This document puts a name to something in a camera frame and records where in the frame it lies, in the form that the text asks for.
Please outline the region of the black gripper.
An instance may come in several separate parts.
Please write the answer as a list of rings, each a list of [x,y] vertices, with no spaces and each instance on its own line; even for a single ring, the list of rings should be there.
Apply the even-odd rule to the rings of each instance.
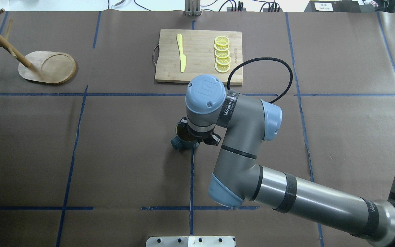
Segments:
[[[179,122],[180,126],[185,128],[188,136],[191,136],[193,140],[197,142],[208,145],[218,146],[222,140],[221,136],[214,132],[215,124],[209,126],[198,126],[187,119],[187,117],[182,117]]]

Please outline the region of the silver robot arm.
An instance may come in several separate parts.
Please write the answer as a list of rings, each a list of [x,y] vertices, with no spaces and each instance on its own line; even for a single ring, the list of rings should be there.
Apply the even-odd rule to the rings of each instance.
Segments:
[[[223,206],[260,203],[275,223],[270,243],[294,246],[312,223],[318,247],[395,247],[395,96],[286,96],[277,103],[226,91],[212,75],[188,84],[192,133],[220,144],[210,197]]]

